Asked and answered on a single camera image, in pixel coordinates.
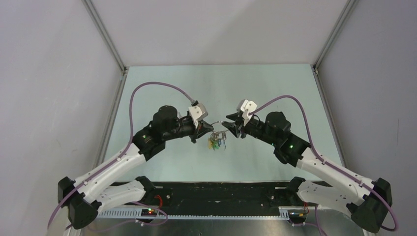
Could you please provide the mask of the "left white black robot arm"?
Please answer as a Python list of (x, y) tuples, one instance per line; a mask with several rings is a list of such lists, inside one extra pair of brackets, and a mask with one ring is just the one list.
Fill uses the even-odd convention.
[(167, 141), (189, 137), (196, 143), (198, 138), (213, 131), (213, 126), (204, 121), (207, 116), (205, 106), (197, 102), (181, 118), (175, 107), (162, 106), (149, 124), (133, 135), (128, 145), (111, 159), (75, 180), (61, 179), (58, 183), (59, 206), (68, 209), (71, 226), (82, 229), (101, 212), (126, 203), (153, 203), (155, 186), (147, 177), (137, 177), (119, 186), (113, 183), (164, 150)]

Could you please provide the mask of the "keyring with coloured keys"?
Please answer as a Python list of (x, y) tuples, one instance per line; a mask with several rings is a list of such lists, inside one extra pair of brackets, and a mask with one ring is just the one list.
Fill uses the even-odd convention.
[(208, 148), (211, 150), (226, 150), (226, 140), (228, 129), (224, 130), (213, 130), (208, 137)]

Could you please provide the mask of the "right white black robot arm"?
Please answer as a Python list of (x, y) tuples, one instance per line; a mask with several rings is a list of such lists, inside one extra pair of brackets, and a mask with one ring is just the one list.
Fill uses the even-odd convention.
[(245, 121), (241, 113), (226, 116), (222, 122), (235, 137), (247, 135), (274, 147), (275, 157), (283, 164), (307, 171), (326, 183), (315, 184), (294, 177), (286, 191), (286, 200), (297, 206), (314, 203), (339, 211), (362, 229), (378, 233), (392, 206), (391, 185), (383, 178), (371, 180), (337, 165), (314, 151), (312, 144), (291, 132), (291, 123), (282, 112), (271, 112), (265, 121)]

